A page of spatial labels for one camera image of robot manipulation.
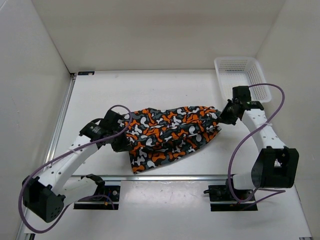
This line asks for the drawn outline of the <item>orange camouflage shorts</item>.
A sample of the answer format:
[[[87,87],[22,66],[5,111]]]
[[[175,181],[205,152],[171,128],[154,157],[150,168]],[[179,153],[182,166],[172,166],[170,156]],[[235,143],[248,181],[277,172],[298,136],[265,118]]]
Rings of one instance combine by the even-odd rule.
[[[171,164],[202,149],[221,131],[214,106],[182,106],[132,112],[125,135],[133,173]]]

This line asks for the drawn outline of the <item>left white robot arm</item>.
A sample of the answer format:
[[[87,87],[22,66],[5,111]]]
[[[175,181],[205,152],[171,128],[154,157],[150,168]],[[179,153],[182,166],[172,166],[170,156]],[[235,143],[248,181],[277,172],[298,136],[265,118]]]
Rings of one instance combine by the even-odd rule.
[[[24,179],[18,197],[18,209],[26,207],[46,223],[62,214],[67,205],[82,198],[100,200],[105,194],[103,180],[89,174],[67,184],[74,172],[102,146],[123,136],[133,120],[109,109],[104,118],[87,123],[67,152],[48,161]]]

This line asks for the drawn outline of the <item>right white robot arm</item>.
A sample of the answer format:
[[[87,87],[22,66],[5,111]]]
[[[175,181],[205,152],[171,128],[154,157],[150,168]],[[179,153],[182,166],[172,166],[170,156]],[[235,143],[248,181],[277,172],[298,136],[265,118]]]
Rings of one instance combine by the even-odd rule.
[[[242,121],[249,130],[245,139],[253,138],[259,152],[252,169],[246,173],[232,174],[232,166],[228,166],[228,185],[224,188],[227,198],[236,200],[243,190],[289,189],[294,185],[299,153],[277,136],[262,104],[252,100],[249,86],[233,87],[232,99],[227,101],[218,120],[227,125]]]

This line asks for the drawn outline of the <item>white plastic basket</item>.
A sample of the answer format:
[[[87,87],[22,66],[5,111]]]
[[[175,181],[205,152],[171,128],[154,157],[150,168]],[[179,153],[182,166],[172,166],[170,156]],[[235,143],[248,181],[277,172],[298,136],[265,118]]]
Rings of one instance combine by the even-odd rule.
[[[251,98],[254,101],[268,103],[272,100],[270,89],[259,62],[253,57],[227,56],[214,60],[216,76],[224,100],[231,99],[233,88],[252,86]]]

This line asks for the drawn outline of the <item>black corner label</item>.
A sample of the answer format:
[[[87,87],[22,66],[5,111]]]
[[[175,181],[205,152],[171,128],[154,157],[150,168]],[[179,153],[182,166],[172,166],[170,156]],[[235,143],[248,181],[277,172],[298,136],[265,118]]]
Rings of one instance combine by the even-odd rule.
[[[79,71],[77,73],[78,76],[93,76],[95,71]]]

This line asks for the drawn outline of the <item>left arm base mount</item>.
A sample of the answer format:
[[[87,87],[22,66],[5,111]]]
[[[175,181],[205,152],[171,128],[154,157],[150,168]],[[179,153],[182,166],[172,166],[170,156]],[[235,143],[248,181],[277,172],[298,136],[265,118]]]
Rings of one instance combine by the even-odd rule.
[[[118,210],[120,202],[120,183],[106,183],[100,176],[88,174],[82,179],[93,180],[97,188],[92,196],[85,197],[73,204],[74,210]]]

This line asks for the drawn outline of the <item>aluminium front rail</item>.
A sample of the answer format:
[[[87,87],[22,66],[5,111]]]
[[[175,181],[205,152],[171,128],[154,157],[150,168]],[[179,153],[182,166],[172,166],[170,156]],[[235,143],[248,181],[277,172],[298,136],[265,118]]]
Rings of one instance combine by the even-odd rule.
[[[119,182],[119,181],[225,181],[227,175],[225,174],[201,174],[201,175],[100,175],[103,180],[107,182]]]

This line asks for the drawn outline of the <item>aluminium rail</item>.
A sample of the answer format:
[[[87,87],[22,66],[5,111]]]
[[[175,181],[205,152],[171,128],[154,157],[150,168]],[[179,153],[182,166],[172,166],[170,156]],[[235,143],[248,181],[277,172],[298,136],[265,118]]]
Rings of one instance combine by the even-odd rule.
[[[61,134],[61,131],[62,131],[63,123],[64,123],[64,120],[65,120],[65,116],[66,116],[66,113],[67,113],[67,110],[68,110],[68,106],[69,106],[69,102],[70,102],[70,99],[71,99],[71,95],[72,95],[72,92],[73,92],[73,88],[74,88],[74,85],[75,85],[76,78],[77,78],[77,73],[71,73],[70,74],[70,82],[69,82],[68,88],[66,90],[66,93],[64,95],[62,106],[61,106],[61,109],[60,109],[60,112],[59,112],[59,115],[58,115],[58,119],[57,119],[57,122],[56,122],[56,125],[55,125],[55,128],[54,128],[53,136],[52,136],[52,139],[51,139],[51,142],[50,142],[50,145],[49,145],[48,152],[47,152],[46,158],[44,160],[44,163],[47,163],[47,162],[51,161],[54,158],[55,151],[56,151],[56,148],[57,148],[57,145],[58,145],[58,141],[59,141],[60,134]]]
[[[100,175],[103,180],[107,182],[119,182],[119,181],[225,181],[227,175],[225,174],[201,174],[201,175]]]

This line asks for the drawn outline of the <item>aluminium left side rail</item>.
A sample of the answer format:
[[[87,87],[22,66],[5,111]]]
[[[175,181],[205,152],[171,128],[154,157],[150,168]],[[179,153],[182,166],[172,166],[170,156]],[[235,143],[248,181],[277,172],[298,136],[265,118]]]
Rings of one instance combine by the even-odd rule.
[[[54,158],[55,151],[56,151],[56,148],[57,148],[57,145],[58,145],[58,141],[59,141],[60,134],[61,134],[61,131],[62,131],[63,123],[64,123],[64,120],[65,120],[65,116],[66,116],[66,113],[67,113],[67,110],[68,110],[68,106],[69,106],[69,102],[70,102],[70,99],[71,99],[71,95],[72,95],[72,92],[73,92],[73,88],[74,88],[74,85],[75,85],[76,78],[77,78],[77,73],[71,73],[70,74],[70,82],[69,82],[68,88],[66,90],[66,93],[64,95],[62,106],[61,106],[61,109],[60,109],[60,112],[59,112],[59,115],[58,115],[58,119],[57,119],[57,122],[56,122],[56,125],[55,125],[55,128],[54,128],[53,136],[52,136],[52,139],[51,139],[51,142],[50,142],[50,145],[49,145],[48,152],[47,152],[46,158],[44,160],[44,163],[47,163],[47,162],[51,161]]]

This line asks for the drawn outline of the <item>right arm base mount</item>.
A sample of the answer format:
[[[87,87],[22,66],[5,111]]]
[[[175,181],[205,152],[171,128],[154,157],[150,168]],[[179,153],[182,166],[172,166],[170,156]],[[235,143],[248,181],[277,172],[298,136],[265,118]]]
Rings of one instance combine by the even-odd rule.
[[[203,191],[204,195],[207,195],[210,200],[211,212],[254,212],[258,211],[255,198],[255,187],[252,183],[249,183],[249,188],[244,188],[246,184],[240,184],[239,188],[235,188],[234,175],[230,177],[231,186],[236,197],[242,202],[237,201],[231,193],[229,188],[228,179],[224,184],[212,184],[209,185],[206,190]]]

